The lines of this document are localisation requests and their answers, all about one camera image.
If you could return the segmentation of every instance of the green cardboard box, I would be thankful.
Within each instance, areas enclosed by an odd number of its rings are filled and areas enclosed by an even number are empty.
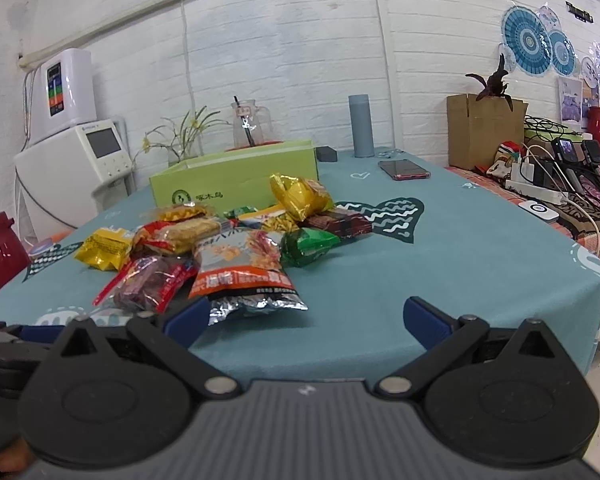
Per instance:
[[[190,158],[149,182],[157,206],[206,202],[222,212],[272,205],[276,201],[269,186],[272,173],[317,179],[313,143],[293,140]]]

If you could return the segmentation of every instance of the table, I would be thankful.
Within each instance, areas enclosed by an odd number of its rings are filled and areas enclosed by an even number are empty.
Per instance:
[[[220,323],[192,352],[243,383],[253,378],[373,383],[424,351],[402,323],[404,301],[420,296],[452,316],[476,314],[497,327],[540,317],[586,371],[600,327],[595,256],[519,207],[414,156],[406,155],[431,178],[395,182],[378,168],[381,158],[339,157],[318,166],[334,200],[350,207],[366,203],[371,207],[366,214],[378,223],[402,213],[411,218],[411,238],[398,236],[404,227],[389,222],[383,227],[391,231],[387,235],[366,235],[307,267],[289,269],[307,312]],[[399,198],[411,200],[394,200]],[[384,210],[375,208],[382,203]],[[140,190],[62,244],[84,240],[101,226],[134,228],[152,206],[150,190]],[[90,314],[91,301],[113,276],[72,256],[25,282],[24,275],[0,291],[0,320],[57,324]],[[96,321],[125,320],[101,313]]]

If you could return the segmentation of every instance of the pile of snacks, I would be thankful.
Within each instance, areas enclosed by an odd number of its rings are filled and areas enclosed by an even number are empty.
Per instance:
[[[371,224],[334,207],[315,180],[274,174],[270,185],[278,203],[263,210],[245,205],[222,216],[205,204],[178,204],[151,211],[150,221],[134,233],[98,229],[76,258],[118,273],[93,304],[162,313],[195,277],[189,297],[208,297],[209,325],[306,310],[283,265],[311,264],[342,239],[371,232]]]

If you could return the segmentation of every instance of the gray ribbed plate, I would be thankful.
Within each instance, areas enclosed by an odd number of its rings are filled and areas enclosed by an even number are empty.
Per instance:
[[[594,480],[583,462],[505,471],[464,459],[404,402],[362,382],[254,381],[238,399],[208,402],[171,446],[100,472],[37,462],[22,480]]]

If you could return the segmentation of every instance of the black straw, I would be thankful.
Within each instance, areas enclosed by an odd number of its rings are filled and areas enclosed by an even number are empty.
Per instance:
[[[234,95],[234,99],[235,99],[235,104],[236,106],[240,106],[240,101],[238,101],[238,96]],[[253,142],[253,137],[251,137],[251,130],[249,129],[248,126],[246,126],[246,124],[249,124],[249,118],[247,116],[241,115],[240,118],[242,119],[242,124],[244,125],[244,133],[247,135],[247,140],[249,141],[249,145],[253,148],[256,143]]]

